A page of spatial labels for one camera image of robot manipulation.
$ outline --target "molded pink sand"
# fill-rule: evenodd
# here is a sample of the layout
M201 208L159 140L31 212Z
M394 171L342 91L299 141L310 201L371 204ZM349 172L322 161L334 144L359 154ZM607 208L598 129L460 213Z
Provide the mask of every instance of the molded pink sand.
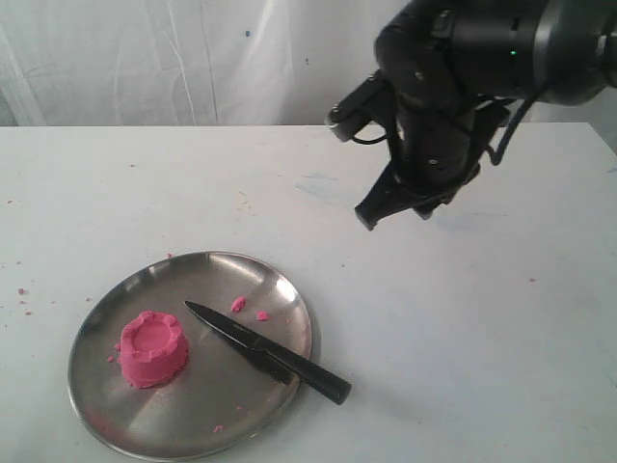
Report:
M240 312L242 309L244 309L244 306L246 305L247 305L247 298L244 296L240 296L231 303L231 311Z
M122 375L132 386L150 388L173 379L186 365L189 343L175 316L141 312L122 330Z

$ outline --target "stainless steel plate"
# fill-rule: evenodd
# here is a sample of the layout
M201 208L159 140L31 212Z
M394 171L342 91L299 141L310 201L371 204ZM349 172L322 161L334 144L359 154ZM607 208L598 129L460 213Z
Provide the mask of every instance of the stainless steel plate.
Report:
M88 315L70 353L70 400L92 434L123 453L157 461L196 458L253 437L298 389L263 372L184 307L195 301L223 313L248 298L238 321L305 357L312 331L293 285L269 265L228 253L164 260L112 289ZM272 318L256 320L259 310ZM189 362L170 384L139 390L121 376L114 344L141 311L173 313L189 341Z

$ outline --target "white table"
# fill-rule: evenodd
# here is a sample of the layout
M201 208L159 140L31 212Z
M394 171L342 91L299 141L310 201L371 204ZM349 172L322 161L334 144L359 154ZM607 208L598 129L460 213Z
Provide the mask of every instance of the white table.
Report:
M0 461L131 460L73 414L68 352L116 282L199 250L285 273L354 384L210 461L617 461L615 155L527 125L434 219L371 233L386 160L325 127L1 129Z

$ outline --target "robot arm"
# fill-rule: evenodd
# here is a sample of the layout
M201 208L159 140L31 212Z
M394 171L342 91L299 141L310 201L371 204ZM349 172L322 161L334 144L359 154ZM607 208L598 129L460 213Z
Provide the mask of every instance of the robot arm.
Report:
M479 174L485 151L501 162L536 100L578 105L617 87L617 4L414 0L382 31L375 55L379 70L327 119L341 141L388 141L390 163L356 207L370 230L409 208L428 219L449 204ZM372 121L386 135L356 138Z

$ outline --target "pink crumb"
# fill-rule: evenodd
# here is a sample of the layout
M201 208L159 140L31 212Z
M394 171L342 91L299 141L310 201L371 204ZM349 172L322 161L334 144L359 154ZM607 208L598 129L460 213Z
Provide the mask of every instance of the pink crumb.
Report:
M247 298L244 296L240 296L237 297L232 303L231 303L231 311L232 312L240 312L242 309L244 309L244 306L247 305Z

